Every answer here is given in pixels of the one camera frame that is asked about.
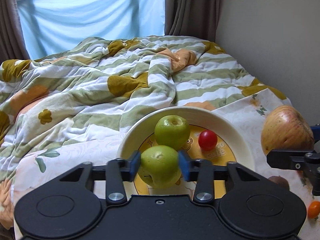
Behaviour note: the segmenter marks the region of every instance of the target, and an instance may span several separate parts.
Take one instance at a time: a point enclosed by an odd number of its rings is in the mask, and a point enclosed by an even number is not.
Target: green and white striped blanket
[[[173,72],[173,60],[158,54],[165,49],[194,52],[195,63]],[[186,36],[91,37],[40,60],[5,61],[0,67],[0,222],[13,225],[12,185],[26,154],[50,149],[41,156],[54,158],[59,156],[55,147],[125,133],[157,109],[213,110],[266,87],[217,44]],[[45,172],[43,158],[36,162]]]

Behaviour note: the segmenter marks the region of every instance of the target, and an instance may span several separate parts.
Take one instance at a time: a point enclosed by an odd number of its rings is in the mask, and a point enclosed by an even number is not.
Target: plate
[[[190,124],[190,137],[182,147],[191,158],[204,158],[215,165],[226,165],[228,161],[236,160],[251,170],[255,170],[253,155],[242,135],[226,119],[208,110],[191,107],[176,106],[157,110],[148,114],[131,127],[122,140],[117,152],[117,157],[127,159],[135,150],[143,152],[155,146],[154,129],[157,122],[167,115],[179,115]],[[203,130],[212,130],[218,135],[216,148],[211,152],[203,152],[198,145],[198,136]],[[169,188],[154,189],[145,184],[137,175],[134,182],[124,182],[127,198],[131,195],[182,195],[188,194],[193,198],[196,187],[195,182],[186,182],[180,178],[176,184]],[[225,194],[223,181],[215,181],[215,197],[220,198]]]

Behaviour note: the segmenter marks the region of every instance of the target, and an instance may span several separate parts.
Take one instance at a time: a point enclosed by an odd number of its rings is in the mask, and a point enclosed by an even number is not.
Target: blue fabric sheet
[[[72,49],[89,36],[164,35],[164,0],[20,0],[18,10],[31,59]]]

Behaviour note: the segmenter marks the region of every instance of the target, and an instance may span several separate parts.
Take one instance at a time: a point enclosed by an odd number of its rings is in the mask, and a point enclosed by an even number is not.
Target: white wall
[[[320,123],[320,0],[220,0],[216,42]]]

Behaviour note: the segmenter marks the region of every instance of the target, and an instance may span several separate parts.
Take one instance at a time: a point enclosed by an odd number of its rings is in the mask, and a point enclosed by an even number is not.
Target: silver bolt
[[[201,192],[196,195],[196,198],[201,201],[207,201],[212,199],[212,195],[207,192]]]
[[[124,195],[120,192],[114,192],[114,193],[110,193],[108,195],[108,198],[112,201],[118,201],[124,198]]]
[[[157,201],[156,201],[156,204],[162,205],[162,204],[164,204],[164,201],[163,201],[163,200],[157,200]]]

